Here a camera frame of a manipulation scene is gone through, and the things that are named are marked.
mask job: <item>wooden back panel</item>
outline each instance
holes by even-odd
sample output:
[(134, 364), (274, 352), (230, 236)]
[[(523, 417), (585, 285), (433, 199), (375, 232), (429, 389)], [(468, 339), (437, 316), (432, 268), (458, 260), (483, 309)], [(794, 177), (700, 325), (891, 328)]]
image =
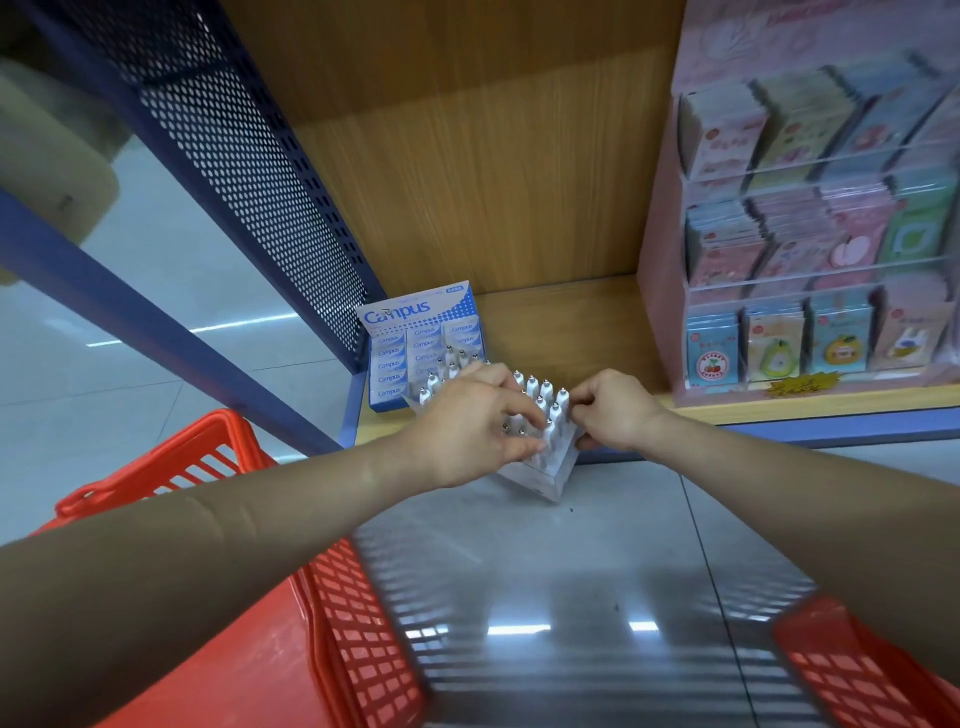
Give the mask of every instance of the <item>wooden back panel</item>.
[(224, 0), (391, 296), (631, 273), (679, 0)]

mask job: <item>red shopping basket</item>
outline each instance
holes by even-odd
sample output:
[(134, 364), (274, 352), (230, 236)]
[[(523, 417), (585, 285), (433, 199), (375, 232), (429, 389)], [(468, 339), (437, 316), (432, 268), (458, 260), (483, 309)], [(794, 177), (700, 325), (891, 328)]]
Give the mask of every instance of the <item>red shopping basket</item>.
[[(242, 417), (217, 410), (61, 500), (41, 530), (274, 465)], [(101, 726), (400, 728), (422, 708), (370, 580), (341, 539)]]
[(774, 638), (844, 726), (960, 726), (960, 691), (830, 596), (814, 596), (778, 619)]

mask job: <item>price tag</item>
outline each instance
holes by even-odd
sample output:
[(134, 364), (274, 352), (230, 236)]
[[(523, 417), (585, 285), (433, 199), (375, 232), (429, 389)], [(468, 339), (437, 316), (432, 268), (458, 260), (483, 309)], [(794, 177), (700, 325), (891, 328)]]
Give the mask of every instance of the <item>price tag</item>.
[(767, 388), (767, 397), (795, 397), (797, 395), (812, 395), (817, 392), (826, 392), (833, 389), (840, 381), (839, 372), (817, 372), (814, 375), (788, 376), (770, 382)]

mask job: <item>wrist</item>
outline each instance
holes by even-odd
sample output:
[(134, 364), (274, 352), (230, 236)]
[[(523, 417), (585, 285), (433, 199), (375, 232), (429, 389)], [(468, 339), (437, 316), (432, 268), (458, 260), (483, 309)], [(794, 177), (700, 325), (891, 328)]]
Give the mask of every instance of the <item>wrist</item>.
[(648, 460), (662, 462), (677, 442), (682, 441), (685, 417), (666, 407), (658, 406), (643, 416), (643, 423), (634, 442), (634, 448)]
[(411, 425), (382, 438), (391, 469), (403, 497), (426, 493), (441, 486), (440, 468), (434, 450)]
[(404, 427), (400, 432), (378, 438), (363, 446), (373, 450), (369, 478), (373, 487), (382, 488), (385, 497), (400, 502), (428, 490), (436, 476), (424, 453), (417, 447), (415, 438), (410, 437)]

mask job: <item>wooden shelf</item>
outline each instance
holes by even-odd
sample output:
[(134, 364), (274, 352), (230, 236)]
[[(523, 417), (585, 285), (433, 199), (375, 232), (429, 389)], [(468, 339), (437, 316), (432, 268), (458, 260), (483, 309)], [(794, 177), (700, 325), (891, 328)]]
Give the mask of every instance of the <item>wooden shelf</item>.
[[(673, 407), (633, 276), (490, 293), (476, 301), (491, 359), (565, 387), (611, 367), (636, 376)], [(953, 406), (960, 406), (960, 384), (710, 404), (679, 411), (714, 425), (731, 425)], [(378, 415), (368, 408), (364, 394), (356, 442), (395, 432), (412, 418), (409, 409)]]
[(555, 387), (606, 367), (670, 391), (633, 276), (582, 280), (477, 296), (488, 357)]

